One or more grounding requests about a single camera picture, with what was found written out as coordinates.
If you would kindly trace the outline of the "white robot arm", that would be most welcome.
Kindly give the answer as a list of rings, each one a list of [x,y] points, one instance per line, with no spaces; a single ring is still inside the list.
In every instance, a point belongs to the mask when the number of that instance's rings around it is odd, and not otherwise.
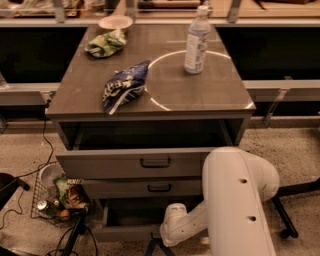
[[[192,211],[167,207],[160,234],[175,246],[206,230],[213,256],[276,256],[262,203],[274,197],[279,175],[267,160],[235,147],[210,152],[202,171],[203,201]]]

